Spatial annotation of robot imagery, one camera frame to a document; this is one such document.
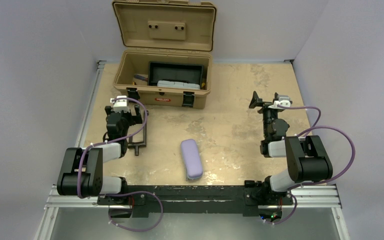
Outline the lilac zippered umbrella case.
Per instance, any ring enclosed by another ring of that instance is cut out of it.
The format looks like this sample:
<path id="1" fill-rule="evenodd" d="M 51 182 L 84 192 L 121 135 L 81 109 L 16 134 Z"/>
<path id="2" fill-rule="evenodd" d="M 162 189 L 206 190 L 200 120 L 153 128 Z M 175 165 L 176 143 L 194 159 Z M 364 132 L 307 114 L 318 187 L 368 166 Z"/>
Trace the lilac zippered umbrella case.
<path id="1" fill-rule="evenodd" d="M 194 139 L 183 140 L 180 144 L 186 179 L 193 181 L 204 174 L 198 144 Z"/>

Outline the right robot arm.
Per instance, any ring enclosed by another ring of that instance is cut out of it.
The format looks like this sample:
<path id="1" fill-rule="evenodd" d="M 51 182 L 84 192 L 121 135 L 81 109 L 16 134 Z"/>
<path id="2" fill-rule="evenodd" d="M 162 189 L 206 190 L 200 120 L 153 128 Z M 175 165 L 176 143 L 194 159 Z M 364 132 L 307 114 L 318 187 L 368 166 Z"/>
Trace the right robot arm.
<path id="1" fill-rule="evenodd" d="M 248 107 L 259 108 L 257 112 L 262 115 L 260 153 L 267 158 L 286 159 L 286 169 L 264 181 L 271 192 L 283 193 L 297 184 L 316 183 L 333 176 L 333 165 L 319 136 L 287 135 L 290 125 L 279 113 L 292 108 L 289 96 L 275 93 L 269 102 L 254 91 Z"/>

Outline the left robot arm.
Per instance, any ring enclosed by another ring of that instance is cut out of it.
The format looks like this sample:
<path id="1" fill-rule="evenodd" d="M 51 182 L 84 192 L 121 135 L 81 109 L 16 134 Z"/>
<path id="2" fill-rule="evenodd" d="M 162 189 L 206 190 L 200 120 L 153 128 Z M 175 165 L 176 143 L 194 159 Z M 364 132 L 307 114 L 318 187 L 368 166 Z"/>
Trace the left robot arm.
<path id="1" fill-rule="evenodd" d="M 106 133 L 103 142 L 89 147 L 69 147 L 66 149 L 56 188 L 61 196 L 79 198 L 99 195 L 122 194 L 127 185 L 124 177 L 105 176 L 104 163 L 125 156 L 129 147 L 138 146 L 128 136 L 129 127 L 143 124 L 148 114 L 137 104 L 135 114 L 128 109 L 105 107 Z"/>

